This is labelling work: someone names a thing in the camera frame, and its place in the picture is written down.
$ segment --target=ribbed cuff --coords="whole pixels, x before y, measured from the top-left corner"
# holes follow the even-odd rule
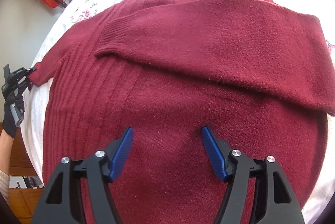
[[[129,39],[132,22],[136,19],[134,14],[116,19],[105,25],[103,32],[99,37],[99,48],[95,51],[96,57],[101,57],[111,52],[111,50],[120,49]]]
[[[41,62],[38,62],[34,65],[36,67],[36,70],[32,72],[30,75],[28,75],[28,79],[36,86],[41,86],[43,83],[41,83],[40,78],[40,71],[39,68],[41,66]]]
[[[0,192],[8,203],[9,176],[0,170]]]

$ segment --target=red sweater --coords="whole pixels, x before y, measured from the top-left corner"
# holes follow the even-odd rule
[[[75,24],[30,75],[54,77],[43,176],[135,132],[111,185],[124,224],[212,223],[226,184],[200,129],[249,157],[273,155],[300,205],[318,178],[335,113],[319,20],[272,0],[124,0]],[[252,207],[249,192],[242,223]],[[83,188],[88,223],[94,223]]]

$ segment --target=sweater sleeve on arm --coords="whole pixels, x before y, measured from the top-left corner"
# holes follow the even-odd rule
[[[109,22],[96,57],[233,84],[335,113],[334,69],[319,19],[263,0],[197,0]]]
[[[0,192],[8,203],[9,176],[0,170]]]

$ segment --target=metal screw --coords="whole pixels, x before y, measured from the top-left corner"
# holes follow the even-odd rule
[[[98,150],[98,151],[95,153],[95,155],[96,155],[98,158],[101,158],[101,157],[104,156],[104,151],[102,151],[102,150]]]
[[[276,159],[273,156],[267,156],[266,160],[270,163],[274,163]]]
[[[238,156],[241,156],[241,151],[239,151],[239,150],[237,150],[237,149],[234,149],[234,150],[232,150],[232,154],[233,154],[234,156],[238,157]]]
[[[64,157],[64,158],[61,159],[61,162],[62,162],[63,164],[67,164],[69,161],[70,161],[70,158],[69,158],[69,157]]]

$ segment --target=black cloth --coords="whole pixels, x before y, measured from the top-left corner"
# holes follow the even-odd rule
[[[9,97],[6,99],[5,102],[5,117],[2,122],[2,128],[5,130],[5,132],[11,136],[12,138],[15,138],[17,127],[15,125],[15,121],[12,115],[12,111],[10,109],[10,106],[12,104],[15,104],[20,110],[23,110],[24,113],[24,101],[22,95],[9,95]]]

